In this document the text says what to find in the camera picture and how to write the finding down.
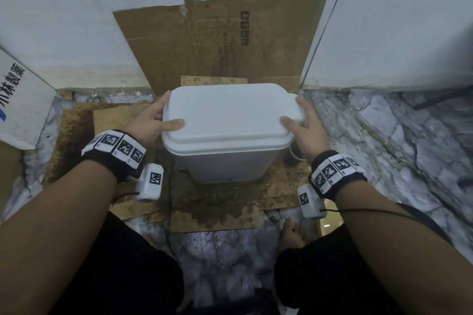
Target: white plastic container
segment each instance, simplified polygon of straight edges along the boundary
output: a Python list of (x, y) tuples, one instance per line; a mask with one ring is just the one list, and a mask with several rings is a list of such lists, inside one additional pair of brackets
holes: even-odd
[(163, 121), (186, 125), (163, 132), (164, 146), (199, 183), (259, 179), (294, 139), (279, 118), (304, 122), (296, 96), (273, 83), (179, 87)]

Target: person's right arm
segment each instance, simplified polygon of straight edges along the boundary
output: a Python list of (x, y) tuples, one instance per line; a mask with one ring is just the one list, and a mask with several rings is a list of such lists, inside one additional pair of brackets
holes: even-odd
[[(281, 122), (295, 136), (307, 162), (330, 149), (315, 110), (304, 98), (299, 105), (307, 126)], [(335, 196), (340, 211), (372, 208), (409, 215), (365, 181), (354, 181)], [(413, 314), (473, 314), (473, 265), (427, 226), (375, 212), (341, 213), (363, 259), (398, 305)]]

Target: round black container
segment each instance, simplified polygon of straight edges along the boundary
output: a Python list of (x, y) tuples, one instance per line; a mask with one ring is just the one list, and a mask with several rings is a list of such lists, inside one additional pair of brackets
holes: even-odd
[(300, 162), (305, 161), (305, 157), (299, 149), (299, 146), (294, 141), (289, 148), (287, 149), (286, 154), (284, 155), (284, 162), (288, 166), (296, 166)]

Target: black pants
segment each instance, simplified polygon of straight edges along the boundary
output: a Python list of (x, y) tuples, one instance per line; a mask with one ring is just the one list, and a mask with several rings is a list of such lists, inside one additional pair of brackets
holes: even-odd
[[(449, 241), (425, 214), (412, 207), (406, 211)], [(286, 249), (274, 273), (279, 299), (299, 308), (300, 314), (401, 312), (344, 225), (302, 249)], [(174, 314), (183, 297), (183, 273), (176, 260), (108, 213), (86, 260), (51, 313)]]

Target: container lid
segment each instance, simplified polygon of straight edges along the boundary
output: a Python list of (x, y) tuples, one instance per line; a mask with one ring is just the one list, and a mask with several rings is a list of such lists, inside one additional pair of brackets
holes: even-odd
[(177, 155), (279, 150), (293, 141), (283, 115), (302, 123), (297, 95), (273, 83), (182, 86), (171, 93), (163, 120), (186, 125), (163, 132), (165, 147)]

